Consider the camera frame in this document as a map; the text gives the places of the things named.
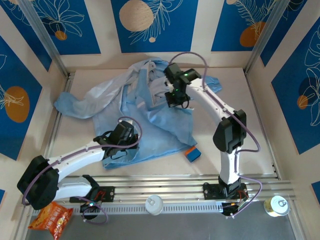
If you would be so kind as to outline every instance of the red chip bag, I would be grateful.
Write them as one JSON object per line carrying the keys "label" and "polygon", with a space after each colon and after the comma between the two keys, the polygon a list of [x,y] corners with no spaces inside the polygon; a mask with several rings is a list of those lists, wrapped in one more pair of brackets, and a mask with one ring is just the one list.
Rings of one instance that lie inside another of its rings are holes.
{"label": "red chip bag", "polygon": [[74,209],[60,206],[56,202],[51,202],[41,209],[36,219],[29,225],[29,229],[49,230],[54,240],[61,237]]}

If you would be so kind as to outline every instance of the crumpled garment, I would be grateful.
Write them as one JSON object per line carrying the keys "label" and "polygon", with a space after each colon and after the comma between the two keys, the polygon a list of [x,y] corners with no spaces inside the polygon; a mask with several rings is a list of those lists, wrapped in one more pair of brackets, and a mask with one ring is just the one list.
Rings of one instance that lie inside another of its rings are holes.
{"label": "crumpled garment", "polygon": [[93,117],[97,136],[115,129],[122,116],[130,116],[140,123],[143,135],[139,149],[126,150],[127,154],[118,152],[113,159],[104,159],[102,164],[106,169],[184,151],[197,144],[192,137],[193,111],[168,107],[165,93],[169,88],[164,74],[167,66],[168,63],[158,57],[137,62],[125,73],[93,87],[83,100],[62,92],[54,106],[65,116]]}

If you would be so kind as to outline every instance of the beige circle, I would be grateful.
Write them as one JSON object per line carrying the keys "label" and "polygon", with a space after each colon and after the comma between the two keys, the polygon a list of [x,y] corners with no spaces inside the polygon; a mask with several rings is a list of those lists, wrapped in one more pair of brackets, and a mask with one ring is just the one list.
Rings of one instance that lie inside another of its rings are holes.
{"label": "beige circle", "polygon": [[226,0],[226,3],[229,5],[235,4],[238,0]]}
{"label": "beige circle", "polygon": [[9,2],[11,2],[11,3],[13,3],[13,4],[15,4],[15,5],[18,5],[18,2],[17,2],[17,0],[8,0]]}
{"label": "beige circle", "polygon": [[141,0],[127,1],[119,12],[120,22],[131,32],[146,30],[154,22],[151,8]]}

